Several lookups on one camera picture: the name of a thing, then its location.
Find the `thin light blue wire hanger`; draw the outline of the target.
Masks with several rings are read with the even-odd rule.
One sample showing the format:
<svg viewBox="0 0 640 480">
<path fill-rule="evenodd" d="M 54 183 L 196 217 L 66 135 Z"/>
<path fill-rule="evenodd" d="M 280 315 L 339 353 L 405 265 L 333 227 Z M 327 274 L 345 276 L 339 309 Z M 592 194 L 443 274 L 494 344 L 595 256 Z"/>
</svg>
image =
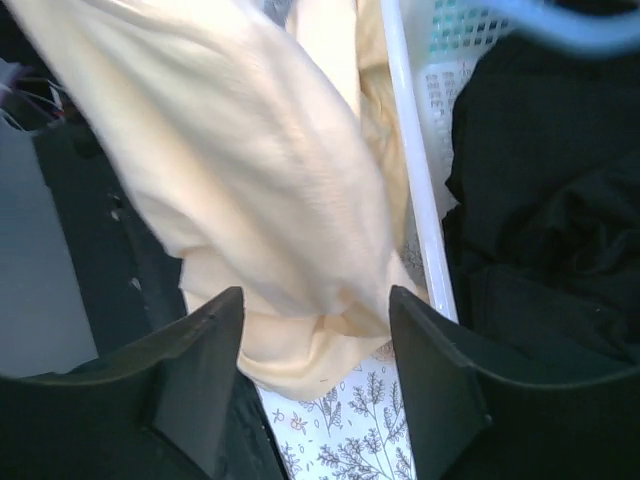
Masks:
<svg viewBox="0 0 640 480">
<path fill-rule="evenodd" d="M 523 33 L 568 53 L 604 58 L 639 49 L 638 11 L 595 17 L 546 1 L 486 0 L 475 4 L 494 10 Z"/>
</svg>

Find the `black t shirt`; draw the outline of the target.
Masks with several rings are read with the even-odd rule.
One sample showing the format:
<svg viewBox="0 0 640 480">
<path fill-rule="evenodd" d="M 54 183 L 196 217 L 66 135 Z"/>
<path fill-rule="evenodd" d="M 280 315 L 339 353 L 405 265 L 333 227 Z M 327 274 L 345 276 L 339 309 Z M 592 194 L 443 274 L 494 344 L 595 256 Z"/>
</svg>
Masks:
<svg viewBox="0 0 640 480">
<path fill-rule="evenodd" d="M 459 322 L 550 365 L 639 361 L 639 58 L 509 35 L 458 95 L 443 222 Z"/>
</svg>

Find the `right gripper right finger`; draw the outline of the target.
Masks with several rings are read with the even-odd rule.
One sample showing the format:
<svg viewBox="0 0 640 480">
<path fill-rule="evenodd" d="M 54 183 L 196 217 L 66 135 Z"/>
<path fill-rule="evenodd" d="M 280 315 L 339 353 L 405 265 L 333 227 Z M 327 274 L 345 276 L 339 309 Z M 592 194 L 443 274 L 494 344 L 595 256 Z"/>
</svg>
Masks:
<svg viewBox="0 0 640 480">
<path fill-rule="evenodd" d="M 420 479 L 635 479 L 639 371 L 572 378 L 394 287 L 389 316 Z"/>
</svg>

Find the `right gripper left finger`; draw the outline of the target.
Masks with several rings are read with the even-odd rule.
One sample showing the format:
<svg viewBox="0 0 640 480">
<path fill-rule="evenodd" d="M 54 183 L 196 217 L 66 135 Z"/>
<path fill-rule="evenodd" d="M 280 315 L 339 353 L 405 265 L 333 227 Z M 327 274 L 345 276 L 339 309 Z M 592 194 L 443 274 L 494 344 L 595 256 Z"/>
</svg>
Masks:
<svg viewBox="0 0 640 480">
<path fill-rule="evenodd" d="M 1 381 L 5 479 L 276 479 L 280 460 L 236 361 L 243 293 L 66 374 Z"/>
</svg>

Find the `beige t shirt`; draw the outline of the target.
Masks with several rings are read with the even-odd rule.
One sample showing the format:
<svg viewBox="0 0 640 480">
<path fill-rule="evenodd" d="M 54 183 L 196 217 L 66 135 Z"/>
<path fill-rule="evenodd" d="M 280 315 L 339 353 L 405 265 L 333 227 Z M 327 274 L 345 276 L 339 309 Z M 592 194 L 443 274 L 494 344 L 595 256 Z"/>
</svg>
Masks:
<svg viewBox="0 0 640 480">
<path fill-rule="evenodd" d="M 381 8 L 10 1 L 195 310 L 245 292 L 239 369 L 312 401 L 388 343 L 409 196 Z"/>
</svg>

